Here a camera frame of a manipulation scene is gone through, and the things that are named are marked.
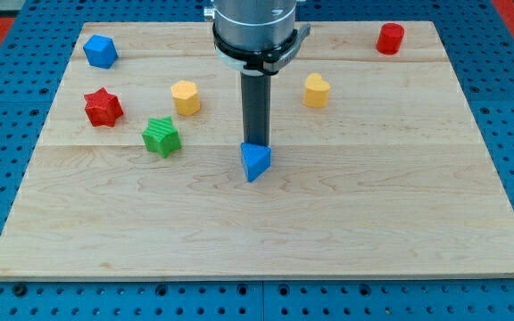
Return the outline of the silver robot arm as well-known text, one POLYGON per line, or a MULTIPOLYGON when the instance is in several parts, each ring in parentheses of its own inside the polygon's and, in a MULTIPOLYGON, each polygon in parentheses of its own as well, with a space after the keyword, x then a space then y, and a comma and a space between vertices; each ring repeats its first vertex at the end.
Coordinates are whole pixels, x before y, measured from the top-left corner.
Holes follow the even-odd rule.
POLYGON ((311 25, 295 26, 296 0, 212 0, 217 56, 240 73, 244 141, 269 145, 271 78, 298 54, 311 25))

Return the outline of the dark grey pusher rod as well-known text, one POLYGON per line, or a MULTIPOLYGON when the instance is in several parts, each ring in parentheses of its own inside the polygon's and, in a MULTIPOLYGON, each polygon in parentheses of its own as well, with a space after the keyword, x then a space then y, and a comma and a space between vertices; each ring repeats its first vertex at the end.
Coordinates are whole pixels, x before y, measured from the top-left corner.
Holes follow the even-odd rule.
POLYGON ((241 74, 244 142, 269 145, 270 77, 241 74))

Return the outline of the black clamp ring mount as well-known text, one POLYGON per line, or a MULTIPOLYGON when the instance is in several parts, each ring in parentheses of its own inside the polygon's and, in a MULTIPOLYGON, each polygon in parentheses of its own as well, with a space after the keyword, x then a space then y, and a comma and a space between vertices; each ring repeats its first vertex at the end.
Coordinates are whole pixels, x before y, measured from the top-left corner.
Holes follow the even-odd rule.
POLYGON ((229 68, 246 75, 276 75, 297 56, 303 40, 311 33, 311 25, 305 23, 294 29, 281 45, 257 51, 235 48, 218 34, 215 27, 212 32, 216 54, 229 68))

